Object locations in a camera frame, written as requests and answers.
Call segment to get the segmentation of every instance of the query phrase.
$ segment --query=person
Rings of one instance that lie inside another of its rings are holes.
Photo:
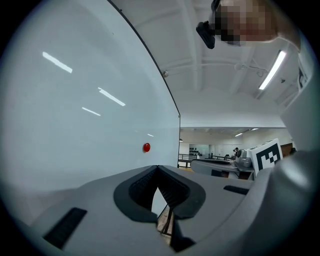
[[[235,148],[235,153],[234,153],[234,158],[236,158],[238,151],[239,151],[239,148],[236,147]]]
[[[293,148],[291,148],[289,155],[291,156],[291,155],[293,155],[293,154],[296,153],[296,152],[297,152],[297,151],[296,151],[296,148],[293,147]]]
[[[298,51],[299,92],[310,80],[316,57],[302,32],[270,0],[214,0],[209,24],[216,37],[230,45],[271,42],[282,38]]]

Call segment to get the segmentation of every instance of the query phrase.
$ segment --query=white wall panel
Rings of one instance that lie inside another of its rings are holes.
[[[241,145],[242,137],[209,132],[180,132],[180,138],[185,143],[202,145]]]
[[[209,145],[208,144],[190,144],[191,148],[196,149],[196,151],[199,151],[199,154],[202,154],[203,157],[208,157],[209,154]]]
[[[209,145],[209,153],[216,156],[216,145]]]
[[[222,152],[222,156],[224,157],[225,155],[229,155],[230,157],[233,156],[235,154],[235,152],[233,151],[236,148],[235,145],[223,145],[223,152]]]
[[[27,224],[89,181],[177,165],[174,101],[106,0],[42,3],[7,49],[0,88],[0,178],[11,213]]]
[[[180,142],[179,154],[189,155],[189,143]]]
[[[249,149],[273,139],[279,139],[280,145],[293,143],[292,137],[286,128],[252,130],[244,133],[242,137],[244,149]]]
[[[172,92],[181,114],[181,127],[284,128],[277,105],[243,93],[231,95],[215,88]]]

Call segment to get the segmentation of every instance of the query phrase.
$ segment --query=ceiling beam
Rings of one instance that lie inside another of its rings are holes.
[[[185,65],[185,64],[189,64],[192,61],[193,61],[192,58],[179,59],[179,60],[171,61],[171,62],[168,62],[166,64],[160,65],[159,68],[161,70],[173,69],[173,68],[177,68],[177,67],[180,67],[182,65]]]
[[[299,91],[295,91],[292,94],[290,94],[289,96],[287,96],[283,102],[281,103],[281,105],[287,107],[289,105],[289,103],[298,95]]]
[[[198,10],[211,10],[210,4],[204,4],[204,3],[196,3],[194,5],[194,8]]]
[[[255,60],[254,58],[252,58],[251,63],[252,63],[252,62],[253,62],[253,65],[256,66],[257,68],[262,69],[262,70],[267,70],[266,67],[260,66],[260,65],[256,62],[256,60]]]
[[[282,93],[280,93],[280,95],[274,100],[275,103],[277,103],[278,105],[281,105],[283,103],[283,101],[285,100],[285,98],[290,95],[290,91],[292,90],[292,84],[291,83],[287,83],[284,82],[283,86],[286,86],[285,89],[283,90]]]
[[[146,16],[144,19],[133,23],[133,26],[136,28],[138,26],[141,26],[142,24],[145,24],[145,23],[148,23],[148,22],[160,19],[160,18],[164,18],[169,15],[174,15],[174,14],[180,12],[180,10],[181,9],[179,7],[174,7],[174,8],[171,7],[171,8],[166,8],[166,9],[160,9],[157,12],[151,12],[149,16]]]
[[[244,63],[247,67],[250,66],[252,58],[255,54],[256,47],[255,46],[245,46],[241,51],[241,62]],[[248,69],[238,70],[234,76],[233,82],[229,88],[231,94],[236,94],[241,85],[243,84],[245,77],[247,75]]]
[[[235,131],[235,135],[243,133],[244,132],[244,128],[239,128]]]
[[[226,63],[226,64],[233,64],[233,65],[240,63],[240,61],[237,59],[225,58],[225,57],[203,56],[202,60],[204,62],[210,62],[210,63]]]
[[[202,63],[197,65],[197,67],[200,69],[202,67],[212,67],[212,66],[230,66],[233,64],[230,63]],[[194,65],[193,64],[189,64],[189,65],[181,65],[181,66],[174,66],[174,67],[170,67],[170,68],[166,68],[166,71],[171,71],[171,70],[181,70],[181,69],[193,69]]]
[[[193,88],[196,92],[202,89],[202,46],[200,36],[197,34],[197,15],[192,0],[177,0],[182,10],[182,20],[185,26],[186,37],[193,64]]]

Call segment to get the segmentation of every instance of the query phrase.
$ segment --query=gray plastic surface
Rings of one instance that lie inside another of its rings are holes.
[[[239,172],[238,168],[235,166],[234,163],[232,163],[231,165],[222,165],[222,164],[211,163],[208,161],[204,162],[204,161],[193,160],[190,164],[190,167],[195,173],[205,174],[210,176],[211,176],[212,170],[215,170],[218,172],[226,171],[231,173]]]
[[[320,150],[320,73],[318,65],[312,70],[307,86],[281,115],[281,119],[294,138],[296,149]]]
[[[91,181],[46,210],[32,225],[41,237],[71,208],[87,210],[63,250],[75,255],[170,255],[154,223],[132,221],[115,205],[114,190],[150,166]]]
[[[250,157],[239,157],[239,161],[236,163],[246,168],[249,168],[250,166],[252,166],[252,161]]]
[[[195,242],[199,242],[224,223],[245,199],[246,196],[243,194],[224,190],[225,186],[250,189],[253,185],[251,180],[207,176],[171,166],[166,167],[200,184],[205,190],[206,199],[198,213],[191,219],[178,220],[183,236]]]
[[[62,251],[55,246],[48,243],[42,237],[39,237],[33,228],[20,221],[19,219],[12,218],[16,227],[27,238],[28,242],[34,246],[39,253],[46,256],[70,256],[70,253]]]
[[[255,181],[186,172],[165,166],[203,187],[206,200],[190,219],[177,220],[184,237],[195,245],[179,252],[191,255],[259,255],[286,238],[303,219],[319,185],[319,152],[297,152],[273,169],[261,170]],[[88,211],[64,250],[77,255],[174,255],[154,223],[123,215],[113,201],[122,181],[149,168],[98,179],[52,206],[32,229],[43,236],[70,208]],[[246,195],[224,190],[231,185],[249,189]]]
[[[255,169],[253,167],[245,167],[241,164],[239,164],[238,162],[234,162],[234,165],[239,169],[239,171],[241,172],[254,172]]]

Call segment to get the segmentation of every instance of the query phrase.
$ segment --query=ceiling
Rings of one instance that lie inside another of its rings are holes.
[[[247,131],[248,127],[184,127],[180,131],[183,133],[209,133],[209,134],[220,134],[220,135],[237,135]]]
[[[211,2],[114,0],[146,43],[159,68],[168,72],[165,79],[173,98],[186,91],[195,96],[211,88],[210,92],[215,89],[228,93],[228,101],[245,95],[249,96],[248,101],[275,105],[280,113],[298,93],[297,51],[282,39],[242,47],[216,40],[215,48],[208,49],[197,34],[196,26],[208,20]],[[269,71],[280,50],[287,52],[284,63],[268,87],[261,91],[258,87],[266,73],[257,74],[260,70],[257,68]],[[254,68],[235,70],[237,63]],[[183,113],[180,101],[176,100],[176,104]]]

